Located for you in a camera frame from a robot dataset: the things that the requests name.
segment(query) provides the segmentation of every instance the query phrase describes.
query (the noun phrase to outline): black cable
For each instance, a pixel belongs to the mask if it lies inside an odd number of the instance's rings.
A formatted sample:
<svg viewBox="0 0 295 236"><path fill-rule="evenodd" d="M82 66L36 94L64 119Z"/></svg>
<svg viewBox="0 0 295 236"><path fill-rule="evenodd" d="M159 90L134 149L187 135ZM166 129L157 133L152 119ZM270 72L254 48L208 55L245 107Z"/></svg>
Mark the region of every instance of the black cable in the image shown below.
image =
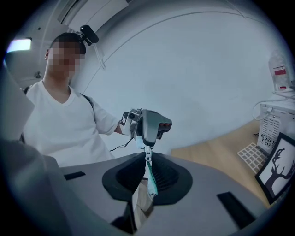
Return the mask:
<svg viewBox="0 0 295 236"><path fill-rule="evenodd" d="M130 143L130 141L131 141L132 139L133 139L133 138L131 138L126 144L121 145L121 146L118 146L118 147L114 148L113 150L116 150L117 148L125 148L125 147L128 145L128 143Z"/></svg>

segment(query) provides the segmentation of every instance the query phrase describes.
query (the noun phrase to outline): white bottle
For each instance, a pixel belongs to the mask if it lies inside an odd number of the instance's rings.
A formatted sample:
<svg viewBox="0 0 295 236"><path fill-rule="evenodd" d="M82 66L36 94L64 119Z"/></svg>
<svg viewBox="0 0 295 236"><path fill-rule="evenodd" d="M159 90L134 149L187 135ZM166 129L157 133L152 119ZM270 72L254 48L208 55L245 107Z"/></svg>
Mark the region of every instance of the white bottle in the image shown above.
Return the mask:
<svg viewBox="0 0 295 236"><path fill-rule="evenodd" d="M284 91L290 88L290 78L285 58L279 51L274 51L268 62L275 91Z"/></svg>

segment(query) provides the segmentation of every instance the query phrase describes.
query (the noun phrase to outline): ceiling light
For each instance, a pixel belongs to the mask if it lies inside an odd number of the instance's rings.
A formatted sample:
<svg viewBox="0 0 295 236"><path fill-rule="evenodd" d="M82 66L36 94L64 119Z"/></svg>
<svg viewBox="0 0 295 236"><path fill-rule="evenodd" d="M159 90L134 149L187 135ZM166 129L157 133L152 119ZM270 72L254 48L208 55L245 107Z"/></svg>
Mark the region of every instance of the ceiling light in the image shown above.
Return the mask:
<svg viewBox="0 0 295 236"><path fill-rule="evenodd" d="M19 50L29 50L31 48L31 42L32 42L32 39L30 38L13 40L10 43L6 53L19 51Z"/></svg>

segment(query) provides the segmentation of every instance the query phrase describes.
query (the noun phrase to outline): black picture frame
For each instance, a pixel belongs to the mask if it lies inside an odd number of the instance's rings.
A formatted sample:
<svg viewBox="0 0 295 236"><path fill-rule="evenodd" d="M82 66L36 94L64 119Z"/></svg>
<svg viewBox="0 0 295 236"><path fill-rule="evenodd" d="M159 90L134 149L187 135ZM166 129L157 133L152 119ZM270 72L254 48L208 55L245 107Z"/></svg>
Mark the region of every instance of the black picture frame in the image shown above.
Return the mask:
<svg viewBox="0 0 295 236"><path fill-rule="evenodd" d="M277 137L277 141L275 146L273 147L271 154L268 156L265 164L263 165L263 167L259 170L259 172L255 175L255 178L257 180L257 182L259 183L259 185L261 186L263 192L266 195L266 198L269 202L269 204L272 204L273 202L275 202L281 195L283 192L285 192L287 190L287 188L290 186L290 184L292 183L292 181L294 180L295 174L292 175L292 177L288 180L288 182L285 184L285 186L282 188L282 190L276 195L276 196L272 196L269 192L269 190L266 188L265 184L262 183L261 179L259 178L260 174L264 171L264 169L268 166L269 162L273 159L275 152L277 151L277 147L280 143L281 140L285 140L286 142L290 143L291 145L293 145L295 147L295 140L293 140L292 138L290 138L289 136L283 134L283 133L279 133L278 137Z"/></svg>

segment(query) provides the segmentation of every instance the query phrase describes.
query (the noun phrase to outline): black backpack strap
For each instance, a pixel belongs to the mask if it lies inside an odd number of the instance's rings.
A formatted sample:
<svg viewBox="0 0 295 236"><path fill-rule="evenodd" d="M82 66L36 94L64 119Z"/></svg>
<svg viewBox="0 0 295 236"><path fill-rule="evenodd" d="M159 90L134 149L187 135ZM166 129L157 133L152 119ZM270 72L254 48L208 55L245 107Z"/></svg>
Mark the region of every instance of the black backpack strap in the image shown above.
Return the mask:
<svg viewBox="0 0 295 236"><path fill-rule="evenodd" d="M26 87L25 89L23 89L24 94L27 94L27 92L28 92L28 90L29 90L30 87L31 87L31 86L28 86L28 87Z"/></svg>
<svg viewBox="0 0 295 236"><path fill-rule="evenodd" d="M89 97L87 97L86 95L84 95L84 94L81 94L84 98L86 98L87 99L87 101L91 104L91 106L92 106L92 109L94 109L94 104L93 104L93 102L90 100L90 98Z"/></svg>
<svg viewBox="0 0 295 236"><path fill-rule="evenodd" d="M20 136L20 139L19 139L19 140L20 140L22 143L25 143L25 142L24 142L24 133L22 133L22 134L21 134L21 136Z"/></svg>

